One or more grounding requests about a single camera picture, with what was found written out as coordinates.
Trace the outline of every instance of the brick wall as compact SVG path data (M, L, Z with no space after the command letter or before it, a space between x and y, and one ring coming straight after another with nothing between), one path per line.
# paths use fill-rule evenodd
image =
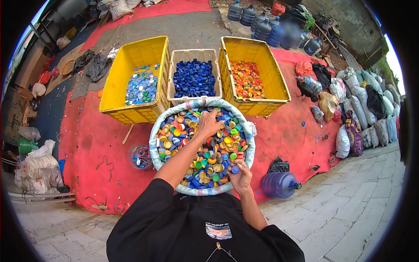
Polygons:
M319 9L322 9L339 22L341 37L348 47L355 52L353 55L360 64L371 62L367 62L364 49L370 57L377 48L382 46L383 42L385 43L380 27L362 0L303 0L302 4L313 15L317 14Z

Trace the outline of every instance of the red carpet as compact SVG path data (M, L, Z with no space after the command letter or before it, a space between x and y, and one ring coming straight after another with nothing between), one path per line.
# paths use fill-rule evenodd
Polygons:
M258 132L255 137L257 147L255 161L251 169L252 187L258 191L255 193L258 203L270 198L261 192L260 180L277 156L289 161L291 172L302 183L317 172L329 171L328 160L330 152L335 150L335 139L339 129L339 124L335 122L323 124L321 128L311 114L310 105L314 103L309 98L303 102L300 97L296 97L295 93L300 94L295 81L296 61L284 61L295 58L296 55L285 50L272 51L287 82L292 101L280 107L268 120L264 117L247 117L248 121L256 124ZM122 145L129 126L122 126L113 118L98 112L98 91L91 91L86 97L77 98L71 103L69 103L70 96L65 108L67 117L64 117L61 125L62 141L59 148L59 158L66 160L64 181L70 185L72 192L76 191L77 204L83 209L94 213L120 214L121 210L114 209L114 205L117 204L121 209L125 205L124 211L126 211L128 203L132 204L135 201L156 172L136 170L127 160L130 146L134 143L148 143L153 125L147 123L135 125L126 144ZM321 137L322 133L330 133L330 141L316 137L316 134ZM113 164L106 165L104 162L96 170L104 157L107 157L108 163ZM320 169L311 171L309 168L314 165L319 165ZM100 205L101 202L109 207L107 211L102 212L92 207Z
M119 25L125 25L135 20L153 17L153 16L164 16L164 15L179 15L184 13L192 12L211 12L210 3L208 0L166 0L167 4L163 4L163 1L152 5L149 8L145 6L134 8L134 14L126 15L123 18L112 22L112 19L108 21L103 27L96 28L95 31L89 36L84 43L80 52L85 51L95 46L104 31L116 28Z

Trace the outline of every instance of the man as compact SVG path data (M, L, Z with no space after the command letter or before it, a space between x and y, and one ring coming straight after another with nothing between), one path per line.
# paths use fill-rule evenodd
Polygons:
M250 186L252 173L237 159L228 167L240 200L230 194L173 196L199 147L220 130L217 110L204 112L193 138L157 172L112 230L110 262L129 261L304 261L298 245L268 226ZM239 172L230 173L237 165Z

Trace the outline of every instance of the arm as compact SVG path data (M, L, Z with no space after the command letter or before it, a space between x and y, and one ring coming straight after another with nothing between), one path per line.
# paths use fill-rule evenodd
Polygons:
M160 168L153 179L160 178L168 182L174 189L188 171L191 162L205 140L220 130L224 121L216 122L218 110L211 113L203 112L199 117L199 129L193 138Z
M240 171L237 174L231 173L232 166L238 166ZM242 159L236 159L234 162L231 162L227 169L227 174L230 176L230 181L240 197L244 220L259 231L267 227L268 224L256 204L253 189L250 186L253 174L246 163Z

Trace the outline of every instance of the black t-shirt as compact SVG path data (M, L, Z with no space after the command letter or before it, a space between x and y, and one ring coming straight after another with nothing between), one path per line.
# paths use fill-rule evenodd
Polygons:
M227 193L173 196L154 179L116 223L106 243L110 262L304 261L298 245L271 225L259 231L243 218L240 201ZM216 250L216 243L226 250Z

